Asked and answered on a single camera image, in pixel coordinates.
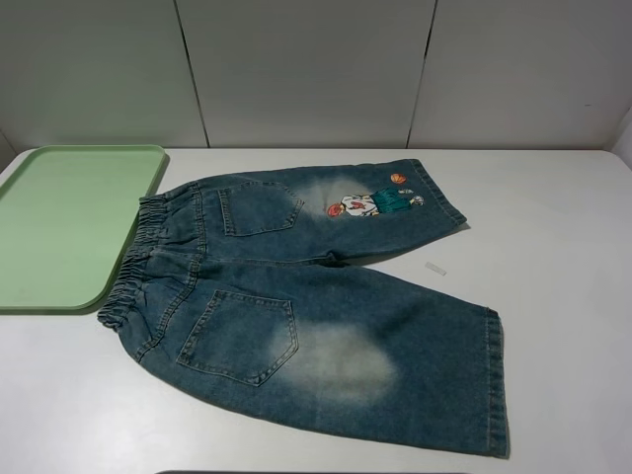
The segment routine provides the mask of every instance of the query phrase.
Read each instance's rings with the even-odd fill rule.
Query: elastic waistband
[[[104,326],[115,331],[126,320],[136,293],[142,283],[142,275],[151,250],[158,244],[163,222],[167,216],[167,202],[180,193],[177,188],[163,195],[142,197],[138,211],[138,223],[134,240],[120,264],[117,280],[99,311],[97,318]]]

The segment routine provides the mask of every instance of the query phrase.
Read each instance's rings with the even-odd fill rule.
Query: cartoon character patch
[[[411,195],[412,193],[411,190],[398,191],[394,188],[385,188],[368,196],[345,196],[340,202],[330,205],[329,209],[327,209],[327,214],[330,217],[336,217],[346,212],[353,216],[364,217],[367,215],[408,210],[413,205],[422,205],[424,199],[421,196],[414,196],[412,198],[405,196]]]

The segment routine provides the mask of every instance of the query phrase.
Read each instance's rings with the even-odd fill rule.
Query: stitching
[[[283,224],[281,227],[274,227],[274,228],[264,227],[262,229],[255,230],[248,233],[237,233],[235,222],[232,218],[232,213],[230,211],[229,190],[244,189],[251,186],[274,186],[274,187],[282,189],[283,191],[285,191],[286,193],[288,193],[291,197],[295,199],[294,209],[291,211],[289,216],[285,219],[285,224]],[[224,234],[230,235],[233,237],[250,237],[252,235],[262,234],[264,232],[275,232],[278,230],[285,230],[290,227],[293,227],[294,223],[296,222],[296,218],[298,217],[298,213],[300,212],[300,209],[305,204],[305,202],[300,197],[295,195],[290,190],[290,188],[288,188],[286,185],[282,183],[275,183],[275,182],[249,181],[246,183],[242,183],[240,185],[231,186],[228,188],[217,190],[217,193],[219,194],[219,204],[221,207],[222,218],[224,221]]]
[[[487,346],[487,450],[489,452],[492,438],[492,354],[490,349],[490,315],[488,308],[485,309],[485,345]]]
[[[199,244],[197,249],[200,252],[206,253],[206,227],[204,226],[204,208],[202,205],[201,191],[199,185],[193,182],[192,188],[196,197],[196,223],[197,223],[197,236],[199,238]]]
[[[430,186],[430,184],[428,183],[426,178],[423,176],[421,171],[418,169],[417,163],[415,161],[413,161],[412,159],[410,159],[410,158],[409,158],[408,161],[413,166],[413,169],[415,170],[415,173],[417,174],[417,176],[419,176],[419,179],[422,180],[422,183],[424,183],[426,188],[429,189],[429,191],[431,192],[431,195],[433,195],[434,201],[438,204],[439,208],[443,211],[443,213],[445,215],[447,215],[455,224],[460,225],[459,221],[456,219],[456,217],[454,217],[450,212],[448,212],[447,209],[443,206],[443,203],[441,202],[441,199],[439,198],[439,196],[436,194],[436,192],[434,190],[434,187]]]
[[[490,347],[490,425],[489,451],[492,455],[505,456],[509,453],[507,439],[507,407],[503,383],[503,326],[498,313],[486,308]]]
[[[195,345],[198,343],[199,333],[202,332],[204,325],[207,323],[211,314],[217,309],[222,299],[229,297],[231,299],[237,299],[243,302],[249,302],[251,304],[268,304],[272,307],[278,307],[281,309],[287,317],[287,332],[290,337],[289,347],[281,354],[267,369],[262,370],[253,377],[239,376],[236,372],[226,370],[224,368],[215,367],[209,364],[191,361],[191,352]],[[296,338],[296,326],[294,323],[294,317],[291,310],[291,303],[287,300],[264,298],[259,296],[250,296],[247,294],[235,293],[232,291],[216,290],[206,306],[206,310],[199,317],[196,325],[192,329],[191,333],[187,337],[185,344],[183,345],[180,354],[178,355],[177,362],[205,373],[211,373],[215,375],[221,375],[238,382],[247,383],[250,385],[260,386],[264,383],[270,375],[274,373],[279,367],[281,367],[296,351],[298,350],[298,341]]]
[[[203,224],[203,212],[201,208],[201,192],[199,190],[198,184],[192,184],[192,190],[194,192],[195,200],[196,200],[196,222],[197,222],[197,232],[199,238],[199,244],[197,248],[205,252],[206,249],[206,233],[204,232],[204,224]],[[135,358],[138,362],[142,360],[142,358],[152,349],[154,349],[165,337],[167,332],[167,327],[169,326],[169,322],[171,321],[172,316],[176,312],[176,310],[180,307],[183,301],[185,301],[193,292],[198,283],[198,273],[199,267],[201,265],[201,261],[204,257],[204,253],[200,253],[194,256],[191,261],[191,265],[189,267],[189,276],[187,277],[187,283],[185,287],[178,293],[178,295],[173,299],[171,304],[165,310],[162,318],[160,319],[160,323],[158,324],[158,330],[156,332],[156,336],[146,343],[144,343],[140,349],[136,352]]]
[[[214,262],[227,263],[227,264],[244,264],[244,265],[257,265],[257,266],[270,266],[270,267],[292,267],[292,266],[305,266],[305,265],[321,265],[331,264],[338,260],[333,255],[327,257],[318,257],[316,259],[295,260],[290,262],[279,262],[275,260],[254,260],[254,259],[210,259]]]
[[[228,192],[226,190],[217,190],[217,193],[219,194],[221,216],[224,220],[224,234],[235,235],[235,227],[231,218],[230,208],[228,207]]]
[[[160,319],[156,336],[144,343],[136,352],[135,358],[138,362],[142,360],[145,354],[158,346],[158,343],[162,341],[162,339],[165,337],[167,326],[169,325],[171,317],[174,315],[180,304],[185,301],[193,292],[194,288],[196,287],[196,283],[198,282],[198,272],[202,258],[203,255],[199,254],[192,259],[191,265],[189,267],[189,276],[187,278],[187,283],[185,287],[182,289],[182,291],[180,291],[180,293],[178,293],[178,296],[173,299],[171,304],[165,310],[165,313]]]

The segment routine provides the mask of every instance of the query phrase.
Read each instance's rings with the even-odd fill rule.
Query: white wall
[[[619,156],[632,170],[632,109],[621,122],[616,141],[610,151]]]
[[[630,0],[439,0],[411,146],[601,148],[632,105],[630,19]]]
[[[211,146],[404,148],[434,0],[179,0]]]
[[[58,143],[205,146],[171,0],[3,0],[0,128]]]

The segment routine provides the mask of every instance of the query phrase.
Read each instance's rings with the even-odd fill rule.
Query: orange ball patch
[[[344,210],[345,207],[337,202],[329,206],[329,209],[327,209],[327,215],[329,215],[330,217],[336,217],[337,215],[342,214]]]
[[[406,177],[404,175],[400,175],[399,173],[393,173],[391,175],[391,181],[396,185],[403,185],[406,183]]]

